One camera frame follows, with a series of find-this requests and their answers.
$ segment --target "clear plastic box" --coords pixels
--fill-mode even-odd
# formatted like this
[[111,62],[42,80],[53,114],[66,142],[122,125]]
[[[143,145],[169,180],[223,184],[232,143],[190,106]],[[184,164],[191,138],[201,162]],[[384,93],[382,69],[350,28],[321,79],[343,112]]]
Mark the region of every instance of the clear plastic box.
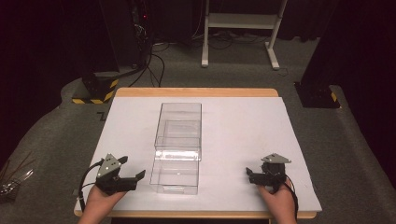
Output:
[[198,192],[201,130],[201,104],[162,104],[150,180],[150,184],[156,185],[157,192]]

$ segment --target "human hand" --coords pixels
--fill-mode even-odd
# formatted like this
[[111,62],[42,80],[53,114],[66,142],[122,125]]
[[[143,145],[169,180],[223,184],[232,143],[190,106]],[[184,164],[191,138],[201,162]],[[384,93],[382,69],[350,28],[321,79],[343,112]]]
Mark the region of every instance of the human hand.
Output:
[[117,192],[108,196],[94,185],[90,190],[85,210],[78,224],[100,223],[126,192]]
[[[290,180],[288,178],[286,184],[290,187]],[[268,191],[265,186],[257,185],[257,188],[278,224],[297,223],[294,214],[294,200],[291,192],[285,185],[282,184],[276,193]]]

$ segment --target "wire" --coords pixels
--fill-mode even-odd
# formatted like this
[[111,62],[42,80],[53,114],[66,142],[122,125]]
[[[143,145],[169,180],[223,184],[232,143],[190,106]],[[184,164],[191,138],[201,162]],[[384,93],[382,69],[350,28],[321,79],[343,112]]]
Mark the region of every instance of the wire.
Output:
[[158,87],[161,87],[161,83],[163,81],[163,72],[165,71],[165,63],[163,62],[163,59],[160,56],[158,56],[157,54],[151,54],[151,55],[154,57],[157,57],[163,63],[163,71],[161,72],[160,81],[158,82]]
[[286,188],[288,188],[288,190],[291,193],[291,197],[293,198],[293,201],[294,201],[294,217],[297,220],[298,198],[297,198],[297,195],[296,195],[296,189],[295,189],[293,181],[290,179],[290,177],[288,175],[286,175],[286,177],[288,178],[288,180],[290,180],[290,183],[291,183],[291,186],[293,187],[293,189],[291,189],[291,187],[289,187],[289,185],[287,185],[286,183],[283,183],[283,185],[285,185]]
[[[161,60],[161,63],[163,64],[163,70],[161,71],[160,79],[158,79],[158,78],[154,75],[154,73],[151,71],[151,69],[149,68],[149,65],[151,64],[152,56],[154,56],[154,57],[160,59],[160,60]],[[152,53],[152,46],[151,46],[151,49],[150,49],[150,54],[149,54],[148,63],[146,64],[145,69],[140,73],[139,77],[138,77],[133,83],[131,83],[131,85],[129,85],[129,87],[132,87],[132,86],[143,76],[143,74],[146,72],[146,70],[149,70],[150,79],[151,79],[151,85],[152,85],[153,87],[155,87],[154,80],[153,80],[153,78],[154,78],[154,79],[157,81],[157,83],[158,83],[158,87],[161,87],[162,81],[163,81],[163,73],[164,73],[164,70],[165,70],[165,62],[163,61],[163,59],[162,59],[160,56],[158,56],[157,54],[153,54],[153,53]]]
[[89,184],[86,184],[86,185],[84,185],[84,186],[82,186],[82,187],[85,188],[85,187],[87,187],[87,186],[89,186],[89,185],[93,185],[93,184],[95,184],[95,183],[89,183]]
[[198,22],[197,29],[195,30],[195,33],[192,35],[192,38],[194,38],[196,36],[196,34],[198,33],[198,30],[199,30],[199,27],[201,26],[202,11],[203,10],[204,10],[204,0],[201,0],[201,14],[199,16],[199,22]]
[[151,49],[150,49],[150,55],[149,55],[149,58],[148,58],[148,63],[146,64],[145,69],[143,69],[143,71],[140,73],[139,77],[137,77],[137,79],[135,79],[134,82],[131,83],[131,85],[129,85],[128,87],[132,87],[143,76],[143,74],[146,72],[146,70],[149,68],[149,64],[151,62],[151,51],[152,51],[152,46],[151,46]]
[[83,186],[85,177],[87,176],[87,174],[90,172],[91,169],[93,169],[96,166],[101,166],[103,164],[103,161],[104,161],[104,159],[101,159],[99,162],[97,162],[94,165],[90,166],[90,168],[88,168],[88,170],[85,171],[84,175],[81,178],[81,181],[79,182],[78,201],[79,201],[79,205],[81,207],[81,211],[82,212],[84,212],[84,209],[85,209],[84,193],[82,192],[82,188],[85,187],[85,186]]

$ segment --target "white table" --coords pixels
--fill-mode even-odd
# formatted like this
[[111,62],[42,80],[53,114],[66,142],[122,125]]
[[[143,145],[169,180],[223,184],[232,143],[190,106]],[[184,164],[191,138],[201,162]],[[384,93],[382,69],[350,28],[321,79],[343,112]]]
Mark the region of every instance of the white table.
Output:
[[[202,160],[197,195],[161,194],[151,186],[154,140],[162,103],[202,104]],[[107,153],[128,156],[120,177],[146,176],[110,213],[111,217],[272,218],[246,167],[260,172],[261,158],[290,160],[286,173],[299,198],[298,218],[321,211],[282,98],[271,89],[118,89],[92,164]],[[85,184],[94,182],[93,169]],[[90,188],[84,189],[87,197]],[[76,204],[75,214],[81,209]]]
[[257,14],[235,14],[235,13],[210,13],[209,0],[206,0],[205,7],[205,31],[204,44],[202,48],[202,67],[209,66],[209,46],[208,36],[209,27],[219,28],[245,28],[245,29],[263,29],[272,30],[271,40],[265,42],[265,49],[270,58],[274,70],[279,70],[280,66],[274,52],[276,35],[282,22],[283,12],[285,11],[288,0],[282,0],[279,11],[275,15],[257,15]]

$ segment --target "cable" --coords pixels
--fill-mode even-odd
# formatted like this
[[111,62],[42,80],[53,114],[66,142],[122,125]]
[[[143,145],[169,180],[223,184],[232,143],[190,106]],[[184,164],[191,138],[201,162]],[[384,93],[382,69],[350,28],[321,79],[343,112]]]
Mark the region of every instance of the cable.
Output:
[[160,56],[158,56],[157,54],[151,54],[151,55],[154,56],[154,57],[157,57],[163,63],[163,71],[161,72],[160,81],[157,80],[158,81],[158,87],[161,87],[161,83],[163,81],[163,72],[165,71],[165,63],[163,62],[163,59]]
[[90,166],[88,170],[85,171],[84,175],[81,178],[81,181],[79,182],[79,187],[78,187],[78,201],[79,205],[81,207],[81,211],[84,212],[85,209],[85,202],[84,202],[84,193],[82,192],[82,189],[85,187],[83,186],[85,177],[87,174],[90,172],[91,169],[93,169],[96,166],[101,166],[103,164],[104,159],[101,159],[99,162],[95,163],[94,165]]
[[202,20],[202,11],[204,10],[204,0],[201,0],[201,14],[199,16],[199,22],[197,29],[195,30],[195,33],[192,35],[192,38],[198,33],[199,27],[201,26],[201,20]]
[[128,87],[132,87],[143,76],[143,74],[146,72],[146,70],[149,68],[149,64],[151,62],[151,52],[152,52],[152,46],[150,48],[148,63],[146,64],[145,69],[143,69],[143,71],[140,73],[139,77],[137,77],[137,79],[133,83],[131,83],[131,85],[129,85]]
[[286,186],[286,188],[288,188],[288,190],[291,193],[291,197],[293,197],[293,201],[294,201],[294,217],[297,220],[297,212],[298,212],[298,198],[295,192],[295,187],[293,184],[293,181],[290,179],[290,177],[288,175],[286,175],[286,177],[290,180],[291,186],[293,187],[293,189],[291,189],[291,187],[289,187],[289,185],[287,185],[285,182],[283,183],[284,186]]

